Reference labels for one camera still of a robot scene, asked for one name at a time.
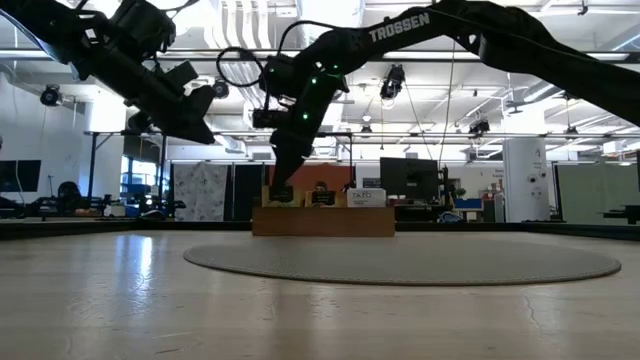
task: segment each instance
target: ceiling beam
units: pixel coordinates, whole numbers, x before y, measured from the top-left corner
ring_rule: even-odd
[[[553,5],[556,5],[559,0],[545,0],[540,6],[540,12],[549,10]]]

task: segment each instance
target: patterned curtain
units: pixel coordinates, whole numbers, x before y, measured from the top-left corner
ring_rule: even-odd
[[[176,221],[224,221],[227,169],[206,162],[175,164],[174,198],[187,205],[176,210]]]

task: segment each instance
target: wooden floor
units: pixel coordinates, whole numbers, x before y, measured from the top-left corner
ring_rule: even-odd
[[[2,242],[0,358],[640,358],[640,242],[398,234],[518,238],[623,264],[611,277],[527,287],[332,286],[216,272],[182,259],[192,245],[247,236],[139,232]]]

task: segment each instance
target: wooden box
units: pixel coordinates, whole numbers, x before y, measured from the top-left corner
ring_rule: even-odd
[[[274,208],[253,209],[253,235],[392,237],[393,208]]]

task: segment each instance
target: robotic arm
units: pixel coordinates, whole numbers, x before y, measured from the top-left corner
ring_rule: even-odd
[[[86,2],[71,9],[55,0],[2,0],[0,15],[51,58],[69,64],[76,79],[93,75],[124,97],[125,105],[140,109],[129,120],[136,128],[153,124],[169,136],[213,143],[203,121],[213,88],[203,86],[184,95],[184,85],[198,77],[188,62],[167,73],[159,66],[150,70],[142,65],[175,40],[175,25],[166,12],[146,0],[123,0],[107,19],[100,12],[83,10]]]
[[[295,99],[285,112],[254,112],[255,126],[276,129],[271,137],[277,157],[274,186],[284,185],[311,155],[335,92],[349,91],[345,75],[369,59],[442,35],[478,55],[487,66],[538,76],[640,125],[640,93],[635,91],[640,74],[560,44],[542,23],[518,8],[442,0],[368,28],[334,28],[294,58],[268,59],[261,88],[268,96]]]

